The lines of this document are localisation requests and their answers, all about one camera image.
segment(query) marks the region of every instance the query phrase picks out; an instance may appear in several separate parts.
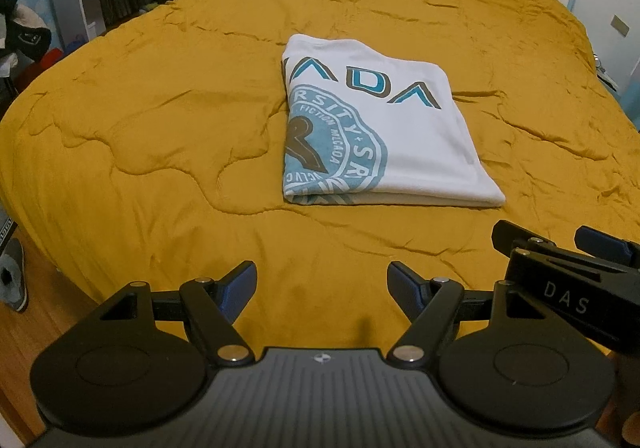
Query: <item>gray slipper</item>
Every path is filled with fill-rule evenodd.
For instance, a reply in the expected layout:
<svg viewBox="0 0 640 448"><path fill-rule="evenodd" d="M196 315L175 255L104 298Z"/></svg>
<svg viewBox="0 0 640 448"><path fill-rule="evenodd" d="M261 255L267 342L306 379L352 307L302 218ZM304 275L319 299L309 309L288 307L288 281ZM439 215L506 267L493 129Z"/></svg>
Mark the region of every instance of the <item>gray slipper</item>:
<svg viewBox="0 0 640 448"><path fill-rule="evenodd" d="M24 252L16 238L7 243L0 255L0 301L17 313L24 311L29 301L24 283Z"/></svg>

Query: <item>mustard yellow comforter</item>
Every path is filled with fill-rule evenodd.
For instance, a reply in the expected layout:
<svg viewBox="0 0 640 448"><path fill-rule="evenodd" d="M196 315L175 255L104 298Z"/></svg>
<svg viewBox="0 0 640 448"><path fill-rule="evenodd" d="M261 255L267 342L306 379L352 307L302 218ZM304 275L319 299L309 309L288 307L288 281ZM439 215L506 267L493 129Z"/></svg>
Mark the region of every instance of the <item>mustard yellow comforter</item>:
<svg viewBox="0 0 640 448"><path fill-rule="evenodd" d="M502 209L303 207L282 198L290 35L356 38L449 76ZM407 325L400 260L490 289L510 219L570 247L640 241L640 138L556 0L177 0L47 70L0 123L2 203L96 300L256 262L255 348L380 346Z"/></svg>

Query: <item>wall switch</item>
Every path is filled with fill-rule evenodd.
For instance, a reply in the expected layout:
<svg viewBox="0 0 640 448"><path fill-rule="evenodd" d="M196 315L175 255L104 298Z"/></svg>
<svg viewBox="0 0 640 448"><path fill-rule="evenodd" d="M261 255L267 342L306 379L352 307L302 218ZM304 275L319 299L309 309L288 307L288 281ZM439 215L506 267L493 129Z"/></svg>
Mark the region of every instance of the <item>wall switch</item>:
<svg viewBox="0 0 640 448"><path fill-rule="evenodd" d="M629 26L620 20L617 15L613 16L613 20L611 21L611 25L618 31L620 35L626 37L629 32Z"/></svg>

